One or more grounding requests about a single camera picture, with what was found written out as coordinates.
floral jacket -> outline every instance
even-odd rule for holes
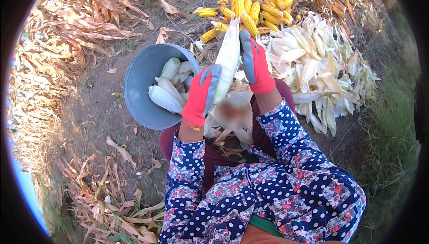
[[[277,159],[252,146],[260,163],[216,166],[205,196],[204,140],[185,143],[174,136],[158,243],[238,244],[252,214],[272,221],[292,241],[351,239],[366,205],[351,174],[325,157],[284,99],[257,120]]]

bracelet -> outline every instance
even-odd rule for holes
[[[183,119],[181,119],[181,120],[180,120],[180,123],[182,123],[183,125],[185,125],[186,127],[190,128],[190,129],[191,129],[191,130],[193,130],[193,131],[201,131],[201,130],[200,130],[200,128],[198,128],[198,127],[191,127],[191,126],[189,126],[188,124],[185,124],[185,123],[183,122]]]

hand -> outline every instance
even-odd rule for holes
[[[243,29],[240,32],[243,48],[243,69],[249,81],[250,89],[255,94],[265,94],[275,87],[274,79],[268,71],[265,50]]]
[[[213,105],[221,70],[221,65],[210,65],[195,76],[190,83],[188,100],[181,115],[196,127],[204,125],[204,116]]]

soil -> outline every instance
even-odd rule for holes
[[[167,1],[181,12],[189,13],[199,6],[216,6],[217,0]],[[132,200],[136,188],[140,188],[145,196],[145,204],[153,205],[164,198],[165,176],[168,171],[168,162],[163,158],[158,146],[161,131],[147,129],[138,124],[128,112],[123,97],[112,96],[112,93],[123,94],[124,76],[128,65],[140,50],[155,43],[159,27],[175,30],[168,33],[168,43],[189,48],[190,39],[198,40],[201,34],[211,29],[211,25],[208,19],[198,18],[184,23],[183,17],[167,16],[156,0],[141,0],[141,2],[141,8],[152,17],[154,30],[150,31],[138,25],[135,27],[135,32],[142,33],[142,36],[109,43],[115,51],[122,50],[116,57],[97,57],[97,61],[94,57],[89,57],[88,64],[93,67],[85,70],[79,80],[81,84],[76,87],[76,92],[68,96],[63,104],[61,113],[63,135],[58,136],[57,145],[62,146],[61,156],[67,161],[74,158],[78,165],[92,154],[97,154],[97,159],[90,163],[93,175],[103,176],[105,157],[116,156],[120,172],[124,176],[126,200]],[[215,48],[212,48],[211,53],[205,55],[200,62],[205,65],[214,62],[215,52]],[[110,68],[118,70],[113,74],[107,73],[106,71]],[[364,130],[358,122],[360,114],[338,118],[335,137],[315,133],[312,126],[305,122],[305,118],[300,117],[300,121],[331,161],[339,166],[347,165],[348,168],[360,169],[365,153],[365,147],[362,145]],[[125,149],[137,163],[137,170],[120,157],[114,148],[106,145],[107,136],[110,136],[118,145],[125,145]],[[143,172],[154,165],[153,159],[161,161],[162,167],[155,169],[148,176],[137,176],[136,172]],[[240,157],[231,156],[230,159],[239,160]]]

person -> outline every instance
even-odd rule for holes
[[[365,193],[299,124],[289,87],[271,77],[264,49],[245,29],[240,43],[254,92],[249,153],[259,163],[237,164],[205,145],[204,116],[221,67],[205,68],[191,82],[180,127],[160,136],[170,167],[158,243],[348,242]]]

